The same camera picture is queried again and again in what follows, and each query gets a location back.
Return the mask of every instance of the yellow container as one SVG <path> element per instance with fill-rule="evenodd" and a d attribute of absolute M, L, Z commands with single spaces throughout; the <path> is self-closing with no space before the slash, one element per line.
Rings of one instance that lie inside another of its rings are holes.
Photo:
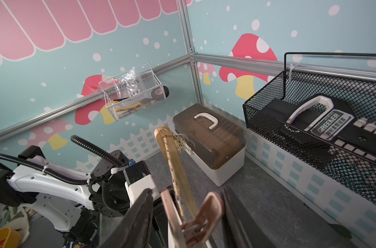
<path fill-rule="evenodd" d="M 2 248 L 16 248 L 19 245 L 21 234 L 10 227 L 0 229 L 0 241 L 5 240 Z"/>

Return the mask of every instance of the yellow mushroom stem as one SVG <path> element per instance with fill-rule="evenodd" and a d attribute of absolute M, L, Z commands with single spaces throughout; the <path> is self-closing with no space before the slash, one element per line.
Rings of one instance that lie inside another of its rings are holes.
<path fill-rule="evenodd" d="M 104 124 L 108 125 L 115 122 L 115 119 L 112 117 L 105 105 L 101 108 L 100 113 L 103 115 Z"/>
<path fill-rule="evenodd" d="M 207 85 L 211 84 L 209 73 L 207 72 L 203 73 L 203 82 Z"/>
<path fill-rule="evenodd" d="M 65 146 L 67 142 L 68 141 L 65 138 L 62 138 L 58 133 L 48 139 L 48 143 L 53 150 L 60 149 L 61 147 Z"/>
<path fill-rule="evenodd" d="M 249 99 L 254 95 L 254 76 L 245 75 L 238 77 L 238 85 L 236 86 L 235 94 L 243 99 Z"/>

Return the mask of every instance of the greener label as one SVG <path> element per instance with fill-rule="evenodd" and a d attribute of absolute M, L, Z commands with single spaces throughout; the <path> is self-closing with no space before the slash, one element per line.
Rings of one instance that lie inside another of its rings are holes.
<path fill-rule="evenodd" d="M 353 115 L 341 110 L 332 110 L 311 129 L 311 132 L 322 139 L 331 140 L 352 120 Z"/>

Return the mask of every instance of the wire basket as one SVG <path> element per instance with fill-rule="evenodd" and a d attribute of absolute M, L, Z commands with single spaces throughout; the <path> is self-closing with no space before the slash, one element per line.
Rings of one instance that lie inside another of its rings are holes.
<path fill-rule="evenodd" d="M 106 107 L 115 121 L 166 99 L 163 85 L 150 64 L 103 80 L 99 85 L 104 92 Z"/>
<path fill-rule="evenodd" d="M 376 81 L 300 72 L 295 69 L 289 79 L 289 72 L 285 56 L 285 70 L 244 103 L 247 128 L 376 204 L 376 161 L 263 111 L 274 99 L 299 104 L 322 93 L 349 103 L 358 119 L 371 119 L 376 117 Z M 323 112 L 324 106 L 318 104 L 310 109 Z"/>

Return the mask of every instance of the black mesh basket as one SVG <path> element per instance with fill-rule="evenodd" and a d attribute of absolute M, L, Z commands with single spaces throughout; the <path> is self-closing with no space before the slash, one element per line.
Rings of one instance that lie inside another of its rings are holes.
<path fill-rule="evenodd" d="M 349 103 L 358 119 L 362 117 L 372 119 L 376 117 L 376 81 L 299 70 L 292 71 L 290 80 L 289 69 L 286 68 L 286 55 L 285 70 L 243 104 L 247 128 L 376 204 L 376 161 L 321 139 L 311 132 L 290 125 L 263 111 L 264 107 L 274 99 L 299 104 L 313 95 L 322 93 Z M 323 112 L 325 107 L 318 104 L 310 109 Z"/>

